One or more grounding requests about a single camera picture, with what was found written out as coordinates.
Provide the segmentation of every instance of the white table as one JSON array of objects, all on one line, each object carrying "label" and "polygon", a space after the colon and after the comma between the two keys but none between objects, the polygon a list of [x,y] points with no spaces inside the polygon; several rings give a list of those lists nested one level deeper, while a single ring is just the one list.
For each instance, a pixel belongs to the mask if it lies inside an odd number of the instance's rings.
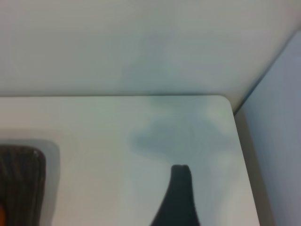
[{"label": "white table", "polygon": [[42,226],[148,226],[188,164],[202,226],[258,226],[229,102],[220,96],[4,97],[0,142],[47,158]]}]

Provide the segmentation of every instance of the dark striped object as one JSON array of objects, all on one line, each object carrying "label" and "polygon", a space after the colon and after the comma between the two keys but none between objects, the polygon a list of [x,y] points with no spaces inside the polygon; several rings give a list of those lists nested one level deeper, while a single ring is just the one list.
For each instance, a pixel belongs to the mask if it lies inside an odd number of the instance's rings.
[{"label": "dark striped object", "polygon": [[46,160],[33,147],[0,145],[0,203],[6,226],[38,226],[44,195]]}]

